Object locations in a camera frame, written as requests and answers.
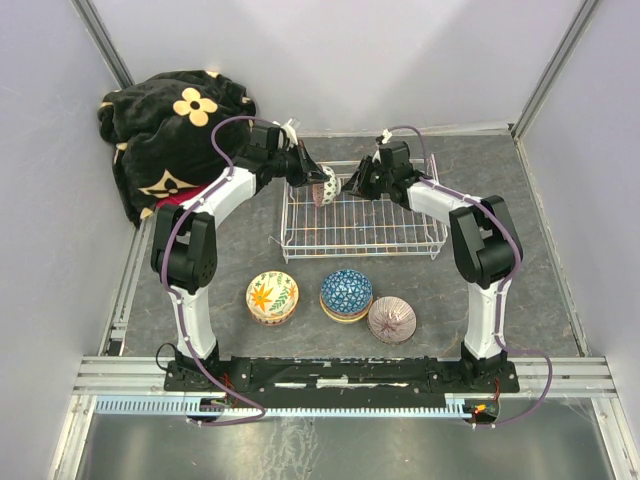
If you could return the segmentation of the red patterned bowl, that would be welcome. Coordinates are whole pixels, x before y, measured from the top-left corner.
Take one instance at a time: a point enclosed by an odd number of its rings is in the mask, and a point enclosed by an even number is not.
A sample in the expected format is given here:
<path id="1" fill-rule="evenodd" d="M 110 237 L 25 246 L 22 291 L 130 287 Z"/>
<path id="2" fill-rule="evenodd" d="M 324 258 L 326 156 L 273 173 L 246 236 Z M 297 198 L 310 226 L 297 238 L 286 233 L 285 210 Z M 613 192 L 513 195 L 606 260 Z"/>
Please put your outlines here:
<path id="1" fill-rule="evenodd" d="M 312 187 L 313 202 L 318 208 L 332 203 L 341 193 L 341 183 L 334 170 L 325 165 L 322 165 L 321 168 L 328 176 L 328 180 L 321 184 L 314 184 Z"/>

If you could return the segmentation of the white wire dish rack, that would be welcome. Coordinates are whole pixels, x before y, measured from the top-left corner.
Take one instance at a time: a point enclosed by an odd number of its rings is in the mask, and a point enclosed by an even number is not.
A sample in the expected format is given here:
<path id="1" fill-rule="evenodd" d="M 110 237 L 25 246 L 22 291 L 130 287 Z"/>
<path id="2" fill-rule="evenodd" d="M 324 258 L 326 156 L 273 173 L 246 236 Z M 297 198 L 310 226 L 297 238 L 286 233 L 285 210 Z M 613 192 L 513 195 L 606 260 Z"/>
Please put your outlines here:
<path id="1" fill-rule="evenodd" d="M 434 259 L 448 236 L 446 225 L 408 211 L 387 196 L 369 201 L 342 192 L 318 207 L 311 187 L 283 189 L 279 244 L 285 261 L 363 256 Z"/>

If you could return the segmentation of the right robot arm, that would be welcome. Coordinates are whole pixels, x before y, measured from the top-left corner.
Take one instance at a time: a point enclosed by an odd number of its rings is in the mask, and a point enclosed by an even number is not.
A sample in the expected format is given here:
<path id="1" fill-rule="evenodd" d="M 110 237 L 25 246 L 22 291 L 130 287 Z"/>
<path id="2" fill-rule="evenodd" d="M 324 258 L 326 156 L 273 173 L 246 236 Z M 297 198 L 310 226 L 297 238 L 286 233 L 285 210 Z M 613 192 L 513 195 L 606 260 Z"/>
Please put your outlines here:
<path id="1" fill-rule="evenodd" d="M 454 262 L 469 292 L 459 379 L 469 390 L 486 388 L 495 372 L 506 367 L 506 296 L 522 262 L 504 199 L 480 199 L 441 185 L 414 167 L 404 141 L 381 144 L 375 155 L 364 157 L 343 190 L 366 200 L 387 195 L 401 207 L 448 227 Z"/>

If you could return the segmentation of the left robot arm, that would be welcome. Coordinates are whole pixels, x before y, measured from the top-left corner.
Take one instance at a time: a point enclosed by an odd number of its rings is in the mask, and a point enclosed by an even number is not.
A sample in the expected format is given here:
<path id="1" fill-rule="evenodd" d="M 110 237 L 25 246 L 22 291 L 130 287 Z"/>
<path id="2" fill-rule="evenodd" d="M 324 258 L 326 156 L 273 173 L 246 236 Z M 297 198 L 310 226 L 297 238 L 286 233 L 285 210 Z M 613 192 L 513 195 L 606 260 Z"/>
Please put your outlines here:
<path id="1" fill-rule="evenodd" d="M 292 187 L 328 180 L 298 139 L 297 126 L 295 119 L 283 124 L 250 116 L 222 121 L 211 133 L 212 147 L 224 161 L 220 176 L 186 204 L 164 205 L 157 213 L 151 266 L 172 302 L 178 330 L 175 361 L 198 389 L 212 389 L 221 378 L 208 302 L 218 265 L 217 228 L 275 178 Z"/>

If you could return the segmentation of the blue triangle patterned bowl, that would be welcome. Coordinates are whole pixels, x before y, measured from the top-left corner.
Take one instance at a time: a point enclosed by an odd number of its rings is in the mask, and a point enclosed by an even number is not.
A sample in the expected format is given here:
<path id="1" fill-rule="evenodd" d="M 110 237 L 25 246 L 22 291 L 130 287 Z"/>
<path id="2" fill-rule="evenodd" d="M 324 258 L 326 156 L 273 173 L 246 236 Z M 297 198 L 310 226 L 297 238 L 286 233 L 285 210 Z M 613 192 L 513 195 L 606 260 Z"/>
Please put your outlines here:
<path id="1" fill-rule="evenodd" d="M 373 285 L 366 275 L 357 270 L 337 270 L 324 279 L 320 296 L 332 311 L 351 315 L 369 305 L 373 298 Z"/>

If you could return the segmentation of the red cloth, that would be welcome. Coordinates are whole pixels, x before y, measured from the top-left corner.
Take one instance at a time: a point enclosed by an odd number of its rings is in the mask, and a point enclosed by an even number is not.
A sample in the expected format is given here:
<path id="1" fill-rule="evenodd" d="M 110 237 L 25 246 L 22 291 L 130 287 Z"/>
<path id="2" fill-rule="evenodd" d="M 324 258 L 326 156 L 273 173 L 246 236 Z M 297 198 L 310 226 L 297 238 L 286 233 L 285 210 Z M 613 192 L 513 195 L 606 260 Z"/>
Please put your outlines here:
<path id="1" fill-rule="evenodd" d="M 156 203 L 156 209 L 159 210 L 164 205 L 181 205 L 193 197 L 197 197 L 205 188 L 205 185 L 201 185 L 195 188 L 181 190 L 176 194 L 171 194 L 167 198 L 160 199 Z"/>

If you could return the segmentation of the purple striped bowl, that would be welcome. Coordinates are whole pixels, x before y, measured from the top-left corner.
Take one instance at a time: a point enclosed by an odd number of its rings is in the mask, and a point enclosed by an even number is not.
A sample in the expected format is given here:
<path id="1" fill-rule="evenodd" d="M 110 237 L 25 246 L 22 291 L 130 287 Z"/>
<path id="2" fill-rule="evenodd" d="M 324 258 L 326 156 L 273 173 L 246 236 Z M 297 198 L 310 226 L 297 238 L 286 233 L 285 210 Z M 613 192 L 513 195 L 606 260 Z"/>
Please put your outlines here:
<path id="1" fill-rule="evenodd" d="M 367 315 L 367 326 L 379 341 L 389 345 L 400 345 L 415 334 L 417 317 L 405 300 L 385 296 L 373 302 Z"/>

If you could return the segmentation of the black floral fleece blanket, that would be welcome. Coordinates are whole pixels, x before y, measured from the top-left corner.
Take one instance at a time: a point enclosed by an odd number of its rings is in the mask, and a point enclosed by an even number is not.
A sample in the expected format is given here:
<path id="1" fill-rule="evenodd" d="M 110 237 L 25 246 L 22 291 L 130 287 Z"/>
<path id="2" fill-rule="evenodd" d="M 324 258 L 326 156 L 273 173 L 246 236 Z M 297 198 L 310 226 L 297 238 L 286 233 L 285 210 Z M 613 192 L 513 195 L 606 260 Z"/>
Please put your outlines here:
<path id="1" fill-rule="evenodd" d="M 107 93 L 99 134 L 115 147 L 128 220 L 139 225 L 159 202 L 216 180 L 248 142 L 256 113 L 245 86 L 206 70 L 160 73 Z"/>

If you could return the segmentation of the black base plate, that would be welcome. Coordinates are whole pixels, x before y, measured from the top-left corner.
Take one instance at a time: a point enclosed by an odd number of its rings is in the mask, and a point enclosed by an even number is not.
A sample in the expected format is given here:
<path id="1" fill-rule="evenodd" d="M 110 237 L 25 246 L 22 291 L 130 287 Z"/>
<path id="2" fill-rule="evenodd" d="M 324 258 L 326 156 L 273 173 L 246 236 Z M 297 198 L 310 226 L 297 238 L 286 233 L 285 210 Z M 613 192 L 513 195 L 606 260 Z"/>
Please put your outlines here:
<path id="1" fill-rule="evenodd" d="M 171 360 L 161 368 L 169 392 L 241 396 L 233 406 L 275 409 L 372 409 L 443 407 L 447 394 L 517 393 L 515 365 L 479 378 L 469 378 L 460 360 L 415 358 L 249 358 L 233 357 L 213 364 L 221 387 L 192 365 Z"/>

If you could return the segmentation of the aluminium frame rail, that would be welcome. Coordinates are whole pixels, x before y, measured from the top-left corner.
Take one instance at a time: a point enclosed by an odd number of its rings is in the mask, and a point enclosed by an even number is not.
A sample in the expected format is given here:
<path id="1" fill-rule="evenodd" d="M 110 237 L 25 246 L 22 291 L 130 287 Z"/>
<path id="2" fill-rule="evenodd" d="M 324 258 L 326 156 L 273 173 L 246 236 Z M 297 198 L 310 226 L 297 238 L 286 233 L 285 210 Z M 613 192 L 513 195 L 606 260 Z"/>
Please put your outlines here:
<path id="1" fill-rule="evenodd" d="M 515 358 L 481 386 L 453 377 L 454 361 L 427 359 L 248 359 L 230 362 L 228 395 L 209 382 L 190 386 L 165 358 L 86 357 L 73 394 L 97 413 L 184 414 L 190 418 L 468 418 L 482 404 L 509 400 L 612 398 L 605 359 Z"/>

